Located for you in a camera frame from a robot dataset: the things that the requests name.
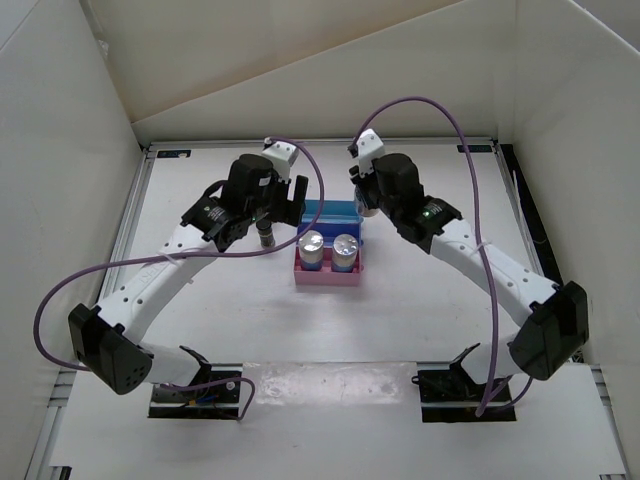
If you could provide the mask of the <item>black-cap spice jar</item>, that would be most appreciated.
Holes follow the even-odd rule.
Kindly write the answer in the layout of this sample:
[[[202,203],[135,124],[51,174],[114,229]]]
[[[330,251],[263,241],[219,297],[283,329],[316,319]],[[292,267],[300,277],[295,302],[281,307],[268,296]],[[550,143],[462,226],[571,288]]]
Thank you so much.
[[[356,186],[354,204],[361,217],[370,218],[377,215],[379,213],[379,190],[376,187]]]

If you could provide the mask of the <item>silver-lid shaker bottle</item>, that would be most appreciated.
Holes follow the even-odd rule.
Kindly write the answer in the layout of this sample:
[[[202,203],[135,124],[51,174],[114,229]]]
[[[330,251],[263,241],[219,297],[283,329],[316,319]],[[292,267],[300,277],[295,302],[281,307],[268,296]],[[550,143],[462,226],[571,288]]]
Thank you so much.
[[[358,240],[350,234],[338,235],[332,243],[331,267],[334,272],[352,272],[359,251]]]
[[[303,270],[319,271],[324,260],[324,237],[315,230],[309,230],[298,241],[300,265]]]

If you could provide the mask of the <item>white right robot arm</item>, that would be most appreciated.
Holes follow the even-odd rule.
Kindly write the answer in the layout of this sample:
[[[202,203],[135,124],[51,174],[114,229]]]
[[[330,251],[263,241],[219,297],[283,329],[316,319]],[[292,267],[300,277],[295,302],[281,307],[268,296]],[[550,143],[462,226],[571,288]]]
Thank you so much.
[[[589,339],[588,299],[575,282],[559,285],[499,248],[478,245],[470,223],[446,201],[425,194],[410,157],[386,154],[349,170],[359,204],[382,212],[406,241],[453,267],[506,312],[516,333],[466,349],[452,364],[449,387],[477,396],[491,378],[549,379]]]

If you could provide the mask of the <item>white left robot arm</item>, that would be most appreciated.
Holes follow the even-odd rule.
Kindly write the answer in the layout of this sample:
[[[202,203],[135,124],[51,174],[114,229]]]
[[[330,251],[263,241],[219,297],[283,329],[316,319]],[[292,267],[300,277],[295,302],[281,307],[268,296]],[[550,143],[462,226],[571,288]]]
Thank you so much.
[[[151,345],[144,337],[159,313],[211,264],[262,220],[298,226],[308,180],[291,179],[298,149],[276,142],[242,154],[228,177],[209,186],[183,214],[160,249],[123,286],[93,307],[77,305],[69,329],[77,358],[116,394],[143,383],[166,384],[188,400],[206,395],[211,365],[195,350]]]

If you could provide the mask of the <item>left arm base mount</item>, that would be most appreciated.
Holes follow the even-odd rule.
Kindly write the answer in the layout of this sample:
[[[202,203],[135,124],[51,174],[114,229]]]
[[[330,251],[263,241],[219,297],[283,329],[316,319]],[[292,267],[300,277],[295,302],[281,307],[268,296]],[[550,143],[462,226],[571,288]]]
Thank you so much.
[[[147,417],[151,419],[234,420],[240,414],[241,364],[214,364],[207,382],[224,383],[205,390],[178,392],[154,386]]]

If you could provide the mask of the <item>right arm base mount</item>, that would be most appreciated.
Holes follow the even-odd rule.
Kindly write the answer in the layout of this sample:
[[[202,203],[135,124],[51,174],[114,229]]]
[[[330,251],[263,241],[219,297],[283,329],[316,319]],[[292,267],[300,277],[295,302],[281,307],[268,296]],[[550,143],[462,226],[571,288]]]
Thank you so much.
[[[475,412],[484,393],[483,386],[467,387],[449,370],[418,370],[411,383],[419,390],[423,423],[497,423],[515,422],[510,390],[505,387],[490,402],[484,413]]]

